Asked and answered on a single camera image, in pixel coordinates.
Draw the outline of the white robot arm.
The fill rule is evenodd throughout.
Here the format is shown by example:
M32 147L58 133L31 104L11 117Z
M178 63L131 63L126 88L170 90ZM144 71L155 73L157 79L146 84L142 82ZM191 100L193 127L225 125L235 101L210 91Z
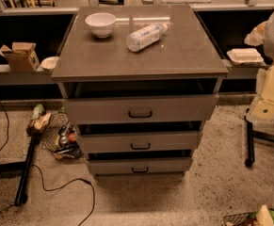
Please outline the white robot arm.
M248 114L249 121L274 118L274 12L267 21L258 24L244 39L247 45L262 45L266 57L272 60L267 70L257 73L256 96Z

